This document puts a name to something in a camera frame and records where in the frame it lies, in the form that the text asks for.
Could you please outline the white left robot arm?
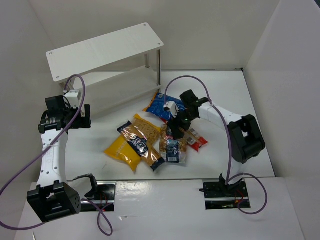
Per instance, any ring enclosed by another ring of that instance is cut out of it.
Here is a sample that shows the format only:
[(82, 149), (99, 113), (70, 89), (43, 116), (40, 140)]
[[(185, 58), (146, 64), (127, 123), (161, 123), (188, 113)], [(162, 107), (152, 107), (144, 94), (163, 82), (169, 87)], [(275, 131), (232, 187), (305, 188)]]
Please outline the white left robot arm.
[(39, 219), (48, 223), (81, 211), (80, 195), (66, 178), (69, 133), (65, 128), (89, 129), (91, 116), (90, 105), (82, 103), (77, 90), (46, 98), (45, 103), (47, 110), (38, 125), (44, 155), (36, 188), (27, 193), (27, 202)]

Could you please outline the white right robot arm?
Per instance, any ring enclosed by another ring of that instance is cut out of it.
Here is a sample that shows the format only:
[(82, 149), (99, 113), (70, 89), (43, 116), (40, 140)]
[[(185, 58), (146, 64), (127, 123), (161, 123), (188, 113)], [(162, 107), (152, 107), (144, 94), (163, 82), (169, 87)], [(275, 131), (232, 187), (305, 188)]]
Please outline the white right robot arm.
[(244, 165), (266, 147), (256, 118), (251, 114), (242, 116), (219, 107), (209, 97), (198, 98), (192, 90), (181, 94), (180, 100), (184, 110), (179, 110), (173, 101), (165, 100), (163, 106), (171, 114), (167, 125), (175, 140), (184, 137), (195, 119), (206, 120), (225, 131), (228, 162), (226, 171), (219, 176), (218, 189), (224, 196), (232, 196), (245, 175)]

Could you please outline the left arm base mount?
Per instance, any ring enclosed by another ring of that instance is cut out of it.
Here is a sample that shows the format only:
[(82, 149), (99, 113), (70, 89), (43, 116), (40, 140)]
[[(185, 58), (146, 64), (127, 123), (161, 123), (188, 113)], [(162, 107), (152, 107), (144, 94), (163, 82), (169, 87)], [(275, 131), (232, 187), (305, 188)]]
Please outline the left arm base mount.
[[(80, 199), (87, 199), (85, 194), (92, 190), (88, 178), (69, 181), (68, 185), (79, 193)], [(90, 199), (104, 212), (115, 211), (116, 185), (115, 181), (97, 181), (98, 192)]]

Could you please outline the fusilli bag with dark label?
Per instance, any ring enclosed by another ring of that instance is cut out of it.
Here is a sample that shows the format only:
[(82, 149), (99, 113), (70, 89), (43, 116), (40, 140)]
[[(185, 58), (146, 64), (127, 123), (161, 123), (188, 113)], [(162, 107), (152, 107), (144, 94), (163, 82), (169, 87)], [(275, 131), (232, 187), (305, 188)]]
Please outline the fusilli bag with dark label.
[(168, 164), (185, 165), (187, 159), (187, 140), (174, 139), (172, 130), (163, 124), (160, 129), (159, 153)]

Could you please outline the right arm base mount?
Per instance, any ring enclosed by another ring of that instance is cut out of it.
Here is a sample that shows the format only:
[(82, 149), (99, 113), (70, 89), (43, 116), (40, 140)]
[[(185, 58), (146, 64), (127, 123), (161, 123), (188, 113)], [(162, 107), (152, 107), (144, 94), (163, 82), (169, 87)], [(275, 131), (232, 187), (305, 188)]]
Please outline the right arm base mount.
[(206, 210), (225, 210), (240, 208), (250, 209), (251, 204), (247, 185), (244, 180), (226, 187), (220, 181), (203, 181), (199, 189), (204, 195)]

